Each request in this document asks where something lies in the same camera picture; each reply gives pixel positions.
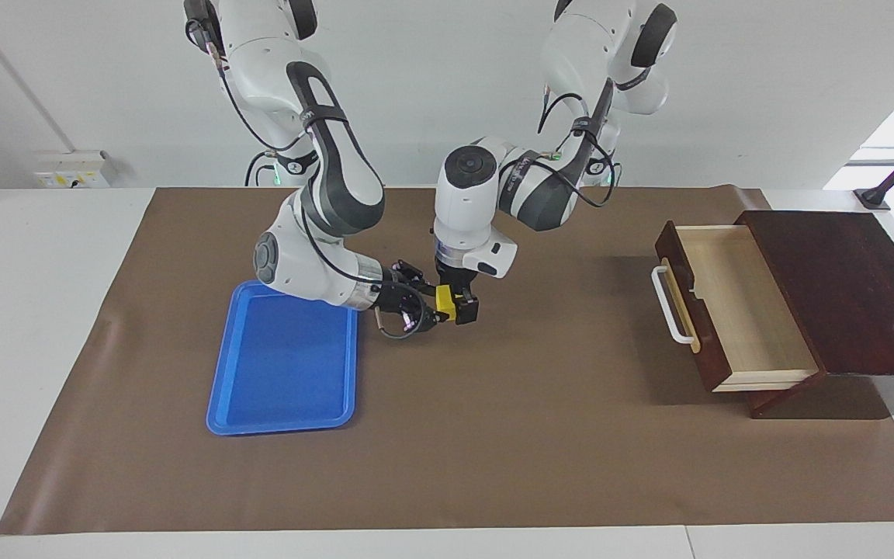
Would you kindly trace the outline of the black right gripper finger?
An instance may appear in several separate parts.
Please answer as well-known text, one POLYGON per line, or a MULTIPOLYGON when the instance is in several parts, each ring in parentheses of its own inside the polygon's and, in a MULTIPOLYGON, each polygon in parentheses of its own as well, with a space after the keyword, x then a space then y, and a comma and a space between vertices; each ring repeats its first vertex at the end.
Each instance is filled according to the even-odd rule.
POLYGON ((405 297, 402 300, 404 334, 429 332, 434 326, 451 321, 451 319, 447 312, 437 311, 430 307, 422 297, 405 297))
POLYGON ((408 286, 419 291, 419 293, 430 294, 430 283, 426 282, 424 273, 421 269, 408 264, 404 259, 398 259, 393 264, 393 270, 397 273, 400 282, 408 284, 408 286))

